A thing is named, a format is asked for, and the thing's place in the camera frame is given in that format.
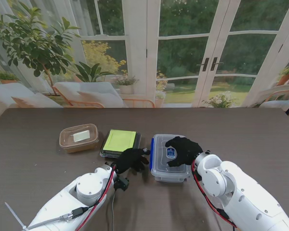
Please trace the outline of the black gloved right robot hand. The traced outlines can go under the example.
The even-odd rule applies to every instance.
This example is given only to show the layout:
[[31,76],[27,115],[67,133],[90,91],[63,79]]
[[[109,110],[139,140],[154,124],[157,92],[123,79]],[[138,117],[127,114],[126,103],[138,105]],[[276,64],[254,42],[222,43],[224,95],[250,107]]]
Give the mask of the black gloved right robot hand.
[[183,164],[192,165],[196,157],[203,152],[198,143],[186,137],[177,136],[167,141],[165,146],[172,147],[177,152],[177,157],[168,162],[169,167],[178,167]]

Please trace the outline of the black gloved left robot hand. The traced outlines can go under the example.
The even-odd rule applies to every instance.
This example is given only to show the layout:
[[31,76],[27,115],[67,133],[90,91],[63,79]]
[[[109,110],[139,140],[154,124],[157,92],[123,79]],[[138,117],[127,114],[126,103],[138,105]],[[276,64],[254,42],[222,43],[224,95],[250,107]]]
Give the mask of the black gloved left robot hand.
[[147,148],[126,149],[113,163],[113,165],[115,166],[115,172],[117,174],[122,174],[130,168],[132,168],[136,172],[143,171],[145,169],[145,165],[149,164],[149,161],[145,156],[149,155],[150,150],[148,150]]

